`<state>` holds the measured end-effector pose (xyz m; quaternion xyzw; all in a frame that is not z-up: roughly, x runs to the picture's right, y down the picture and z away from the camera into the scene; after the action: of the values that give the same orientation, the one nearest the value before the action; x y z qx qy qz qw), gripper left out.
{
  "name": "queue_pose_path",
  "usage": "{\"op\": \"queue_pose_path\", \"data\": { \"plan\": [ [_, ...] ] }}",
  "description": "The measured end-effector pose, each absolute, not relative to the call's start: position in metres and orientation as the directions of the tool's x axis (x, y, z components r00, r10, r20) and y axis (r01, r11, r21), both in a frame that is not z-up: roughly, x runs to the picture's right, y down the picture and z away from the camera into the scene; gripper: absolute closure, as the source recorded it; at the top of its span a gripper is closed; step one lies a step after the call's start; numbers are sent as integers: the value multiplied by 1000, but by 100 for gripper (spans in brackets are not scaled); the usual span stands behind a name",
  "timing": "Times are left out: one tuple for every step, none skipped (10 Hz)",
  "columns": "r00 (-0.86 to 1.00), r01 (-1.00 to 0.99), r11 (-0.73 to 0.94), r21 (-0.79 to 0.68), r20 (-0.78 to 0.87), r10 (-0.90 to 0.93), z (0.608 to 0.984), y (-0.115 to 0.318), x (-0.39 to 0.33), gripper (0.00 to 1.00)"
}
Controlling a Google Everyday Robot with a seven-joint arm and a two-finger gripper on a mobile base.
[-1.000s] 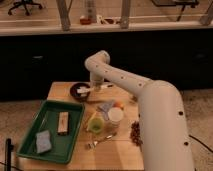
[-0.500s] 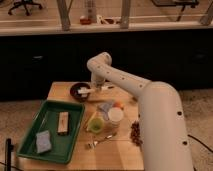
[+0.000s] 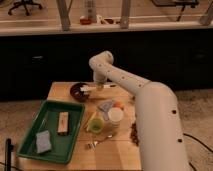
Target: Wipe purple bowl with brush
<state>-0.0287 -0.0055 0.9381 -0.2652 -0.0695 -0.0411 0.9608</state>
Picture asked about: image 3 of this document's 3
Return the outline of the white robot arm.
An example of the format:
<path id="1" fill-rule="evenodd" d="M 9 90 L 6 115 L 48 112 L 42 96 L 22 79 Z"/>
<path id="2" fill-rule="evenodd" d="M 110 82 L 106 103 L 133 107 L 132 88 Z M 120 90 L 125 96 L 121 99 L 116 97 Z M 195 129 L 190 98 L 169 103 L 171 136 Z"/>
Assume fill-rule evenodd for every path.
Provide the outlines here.
<path id="1" fill-rule="evenodd" d="M 94 82 L 111 80 L 135 97 L 137 136 L 143 171 L 190 171 L 178 100 L 165 84 L 150 81 L 113 65 L 111 52 L 89 60 Z"/>

